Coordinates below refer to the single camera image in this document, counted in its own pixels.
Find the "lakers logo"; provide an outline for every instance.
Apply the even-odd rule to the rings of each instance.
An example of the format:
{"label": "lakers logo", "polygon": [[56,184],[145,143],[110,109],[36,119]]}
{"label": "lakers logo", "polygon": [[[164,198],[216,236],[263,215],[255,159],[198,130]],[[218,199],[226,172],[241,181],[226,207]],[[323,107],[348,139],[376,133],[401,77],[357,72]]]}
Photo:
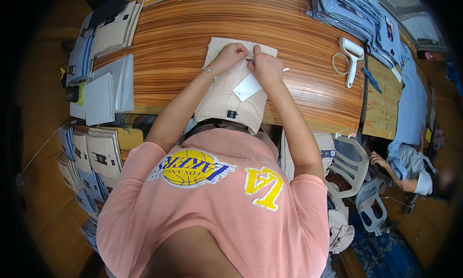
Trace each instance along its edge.
{"label": "lakers logo", "polygon": [[153,170],[148,180],[163,177],[169,184],[179,188],[195,188],[204,184],[215,184],[236,165],[220,162],[217,157],[197,149],[185,149],[165,157]]}

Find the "hand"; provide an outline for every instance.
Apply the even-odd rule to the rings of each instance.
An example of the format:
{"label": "hand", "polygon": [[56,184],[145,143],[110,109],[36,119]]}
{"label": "hand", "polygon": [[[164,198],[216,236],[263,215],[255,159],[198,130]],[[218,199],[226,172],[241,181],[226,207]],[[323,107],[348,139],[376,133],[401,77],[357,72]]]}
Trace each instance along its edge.
{"label": "hand", "polygon": [[208,65],[215,76],[231,69],[240,60],[249,55],[248,49],[241,43],[230,43],[222,48],[217,57]]}
{"label": "hand", "polygon": [[378,164],[378,165],[380,165],[380,166],[382,166],[384,168],[386,168],[387,166],[390,165],[385,159],[383,159],[376,152],[371,152],[370,163],[371,163],[371,165]]}
{"label": "hand", "polygon": [[254,45],[254,64],[248,61],[248,69],[254,74],[262,88],[267,92],[283,83],[283,64],[281,60],[271,55],[262,53],[259,45]]}

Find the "plastic chair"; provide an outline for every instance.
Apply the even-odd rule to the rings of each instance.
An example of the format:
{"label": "plastic chair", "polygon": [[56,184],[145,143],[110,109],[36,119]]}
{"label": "plastic chair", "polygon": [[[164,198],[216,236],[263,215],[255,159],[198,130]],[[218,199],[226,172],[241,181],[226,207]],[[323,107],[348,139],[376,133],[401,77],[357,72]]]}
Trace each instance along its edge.
{"label": "plastic chair", "polygon": [[[378,194],[380,183],[381,179],[379,177],[364,183],[355,197],[355,206],[357,207],[358,214],[362,219],[363,226],[368,232],[374,232],[376,236],[382,235],[383,224],[388,216],[388,212],[386,211],[386,208]],[[373,205],[375,203],[378,203],[381,207],[382,216],[380,218],[377,218],[373,212]],[[370,225],[365,223],[362,212],[365,213],[371,220]]]}
{"label": "plastic chair", "polygon": [[[330,194],[332,194],[333,198],[335,199],[342,199],[355,196],[359,191],[360,187],[362,186],[363,181],[365,180],[365,176],[367,175],[369,164],[368,155],[362,148],[362,146],[355,139],[347,138],[345,136],[339,136],[338,138],[335,138],[334,135],[332,136],[335,140],[347,142],[353,145],[362,157],[362,161],[353,161],[351,159],[346,158],[343,154],[336,152],[336,155],[333,158],[334,163],[330,165],[328,168],[333,170],[335,173],[340,174],[352,186],[352,189],[339,192],[326,179],[324,179],[323,182],[327,186]],[[356,167],[357,170],[346,165],[345,163],[340,161],[340,159],[343,160],[345,163]]]}

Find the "cable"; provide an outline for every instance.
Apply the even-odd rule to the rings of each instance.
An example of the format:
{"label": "cable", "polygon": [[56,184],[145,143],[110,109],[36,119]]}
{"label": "cable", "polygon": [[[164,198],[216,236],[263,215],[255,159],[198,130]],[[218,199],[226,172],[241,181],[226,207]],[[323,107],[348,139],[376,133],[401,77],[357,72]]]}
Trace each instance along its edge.
{"label": "cable", "polygon": [[406,204],[404,204],[404,203],[402,203],[402,202],[400,202],[400,201],[397,201],[397,200],[396,200],[396,199],[394,199],[394,198],[391,198],[391,197],[384,197],[384,198],[385,198],[385,199],[391,199],[391,200],[394,200],[394,201],[396,201],[397,203],[401,203],[402,205],[404,205],[404,206],[408,207],[408,205],[406,205]]}
{"label": "cable", "polygon": [[37,153],[35,153],[35,155],[32,157],[32,159],[27,163],[26,167],[24,168],[24,170],[21,172],[21,175],[24,174],[24,172],[26,171],[27,167],[31,164],[31,162],[34,160],[34,158],[36,157],[36,155],[42,150],[42,148],[47,144],[47,142],[49,142],[49,140],[55,135],[55,133],[57,131],[59,131],[63,126],[66,126],[66,125],[69,125],[69,124],[76,124],[78,122],[78,120],[73,120],[71,121],[70,123],[67,123],[65,125],[62,125],[60,126],[54,133],[51,134],[51,136],[48,138],[48,140],[43,144],[43,146],[37,151]]}
{"label": "cable", "polygon": [[[394,200],[394,201],[396,201],[397,203],[401,203],[402,205],[404,205],[404,206],[408,207],[408,205],[406,205],[406,204],[404,204],[404,203],[402,203],[402,202],[400,202],[400,201],[397,201],[396,199],[394,199],[394,198],[391,198],[391,197],[387,197],[387,196],[386,196],[386,197],[382,197],[381,199],[391,199],[391,200]],[[373,203],[373,205],[371,205],[371,207],[372,207],[372,208],[374,207],[374,205],[376,204],[376,202],[377,202],[377,200],[374,200],[374,203]]]}

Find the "rubber band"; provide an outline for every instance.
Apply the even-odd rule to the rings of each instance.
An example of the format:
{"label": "rubber band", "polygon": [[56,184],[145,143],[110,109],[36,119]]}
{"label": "rubber band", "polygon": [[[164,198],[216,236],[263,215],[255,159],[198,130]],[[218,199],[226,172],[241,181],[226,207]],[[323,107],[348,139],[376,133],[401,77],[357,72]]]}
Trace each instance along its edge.
{"label": "rubber band", "polygon": [[[347,63],[347,69],[346,69],[346,72],[344,72],[344,73],[340,73],[339,70],[338,70],[338,69],[336,68],[336,66],[334,65],[334,57],[336,57],[337,55],[341,55],[342,57],[344,57],[344,59],[345,59],[345,61],[346,61],[346,63]],[[344,55],[344,54],[341,53],[341,52],[337,52],[337,53],[335,53],[335,54],[333,55],[333,57],[331,57],[331,65],[332,65],[334,71],[336,71],[337,74],[346,75],[347,72],[349,71],[349,63],[350,63],[350,62],[349,62],[349,59],[347,58],[347,56]]]}

